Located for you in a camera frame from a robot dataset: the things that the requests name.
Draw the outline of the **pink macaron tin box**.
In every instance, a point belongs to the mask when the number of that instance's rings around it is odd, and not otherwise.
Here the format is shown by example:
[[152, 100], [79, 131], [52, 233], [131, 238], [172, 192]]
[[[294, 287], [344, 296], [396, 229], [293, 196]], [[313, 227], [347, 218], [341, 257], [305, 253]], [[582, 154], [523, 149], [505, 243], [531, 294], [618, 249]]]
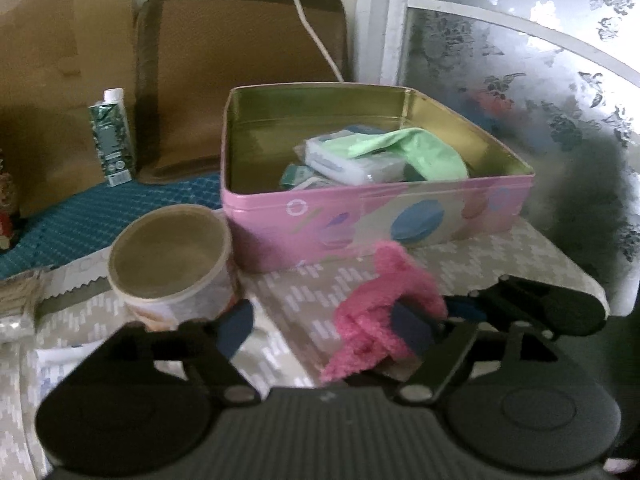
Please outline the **pink macaron tin box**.
[[230, 93], [221, 196], [233, 251], [267, 272], [510, 229], [534, 170], [425, 94], [370, 84]]

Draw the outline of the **clear packet of toothpicks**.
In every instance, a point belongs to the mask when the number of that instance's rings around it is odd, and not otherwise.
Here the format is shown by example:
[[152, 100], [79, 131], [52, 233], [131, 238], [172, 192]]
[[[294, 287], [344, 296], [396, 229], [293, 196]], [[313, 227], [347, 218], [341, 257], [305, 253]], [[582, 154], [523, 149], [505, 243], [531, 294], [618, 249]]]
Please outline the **clear packet of toothpicks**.
[[32, 269], [1, 281], [1, 333], [17, 334], [35, 329], [35, 310], [40, 304], [47, 271]]

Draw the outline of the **white wet wipes pack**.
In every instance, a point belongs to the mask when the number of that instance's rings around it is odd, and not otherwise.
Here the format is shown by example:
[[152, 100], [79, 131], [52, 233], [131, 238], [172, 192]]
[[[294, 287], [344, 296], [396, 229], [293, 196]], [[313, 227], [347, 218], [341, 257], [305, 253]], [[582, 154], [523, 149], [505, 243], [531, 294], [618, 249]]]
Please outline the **white wet wipes pack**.
[[356, 132], [343, 129], [315, 136], [304, 143], [304, 163], [323, 177], [344, 185], [369, 185], [400, 182], [405, 177], [406, 162], [401, 156], [374, 151], [355, 158], [335, 154], [324, 146], [332, 140], [349, 139]]

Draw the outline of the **teal patterned mat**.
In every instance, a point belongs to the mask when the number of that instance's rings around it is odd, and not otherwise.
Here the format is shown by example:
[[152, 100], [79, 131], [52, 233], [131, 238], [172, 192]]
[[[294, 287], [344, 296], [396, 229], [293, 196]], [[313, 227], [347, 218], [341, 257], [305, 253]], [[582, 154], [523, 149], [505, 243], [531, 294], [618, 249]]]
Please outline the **teal patterned mat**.
[[220, 208], [219, 174], [160, 185], [132, 181], [111, 188], [100, 184], [63, 200], [23, 221], [17, 245], [1, 255], [1, 276], [64, 266], [111, 245], [144, 214], [177, 204]]

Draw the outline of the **green drink carton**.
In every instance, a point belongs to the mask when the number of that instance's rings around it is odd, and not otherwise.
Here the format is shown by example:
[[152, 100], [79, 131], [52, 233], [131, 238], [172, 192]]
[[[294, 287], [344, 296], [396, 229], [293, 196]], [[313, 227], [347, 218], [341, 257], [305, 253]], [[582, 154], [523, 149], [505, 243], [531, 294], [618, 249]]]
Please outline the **green drink carton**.
[[88, 107], [96, 154], [109, 186], [134, 180], [136, 154], [123, 88], [105, 89], [103, 99]]

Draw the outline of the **pink fluffy sock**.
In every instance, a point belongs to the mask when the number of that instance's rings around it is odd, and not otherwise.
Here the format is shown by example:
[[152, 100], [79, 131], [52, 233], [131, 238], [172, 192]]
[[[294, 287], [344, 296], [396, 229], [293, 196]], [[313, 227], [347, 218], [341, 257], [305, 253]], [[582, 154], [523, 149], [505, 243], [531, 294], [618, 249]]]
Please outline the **pink fluffy sock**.
[[405, 341], [392, 330], [396, 302], [416, 307], [435, 321], [448, 316], [436, 281], [404, 246], [378, 243], [373, 263], [378, 276], [360, 284], [334, 312], [333, 324], [342, 345], [321, 372], [325, 384], [372, 370], [387, 359], [401, 361], [411, 356]]

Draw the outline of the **green cloth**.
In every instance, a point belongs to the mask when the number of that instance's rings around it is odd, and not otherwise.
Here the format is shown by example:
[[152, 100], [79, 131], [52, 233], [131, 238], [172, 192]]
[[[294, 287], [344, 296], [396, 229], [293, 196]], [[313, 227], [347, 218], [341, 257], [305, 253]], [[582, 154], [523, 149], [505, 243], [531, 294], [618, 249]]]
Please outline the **green cloth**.
[[405, 159], [425, 181], [467, 179], [469, 170], [459, 153], [438, 136], [422, 128], [403, 128], [386, 133], [356, 133], [349, 139], [324, 144], [335, 154], [355, 158], [386, 151]]

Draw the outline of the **red snack box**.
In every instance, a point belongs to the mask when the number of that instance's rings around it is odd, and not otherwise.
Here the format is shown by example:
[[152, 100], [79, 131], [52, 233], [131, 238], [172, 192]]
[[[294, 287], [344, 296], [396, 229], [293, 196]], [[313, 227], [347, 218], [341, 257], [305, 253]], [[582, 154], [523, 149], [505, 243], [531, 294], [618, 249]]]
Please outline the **red snack box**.
[[6, 161], [1, 156], [0, 168], [0, 246], [2, 252], [10, 250], [18, 239], [21, 213], [18, 206], [17, 189], [12, 174], [6, 170]]

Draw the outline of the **white frosted window frame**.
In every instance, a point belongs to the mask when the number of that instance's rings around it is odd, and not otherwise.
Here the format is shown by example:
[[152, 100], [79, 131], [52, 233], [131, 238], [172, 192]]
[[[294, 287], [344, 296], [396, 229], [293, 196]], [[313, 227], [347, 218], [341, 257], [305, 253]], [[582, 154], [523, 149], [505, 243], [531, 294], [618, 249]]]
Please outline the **white frosted window frame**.
[[409, 10], [444, 12], [522, 32], [596, 63], [635, 86], [639, 83], [638, 70], [566, 32], [509, 13], [442, 0], [356, 0], [354, 67], [358, 81], [398, 84]]

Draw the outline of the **round paper tub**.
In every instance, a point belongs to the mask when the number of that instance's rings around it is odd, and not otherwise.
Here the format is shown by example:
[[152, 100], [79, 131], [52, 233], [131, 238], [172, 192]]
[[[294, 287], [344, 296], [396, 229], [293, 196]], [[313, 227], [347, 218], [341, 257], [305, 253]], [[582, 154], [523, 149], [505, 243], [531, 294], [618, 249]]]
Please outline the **round paper tub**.
[[194, 204], [158, 208], [130, 223], [111, 247], [107, 279], [153, 332], [219, 318], [242, 296], [224, 215]]

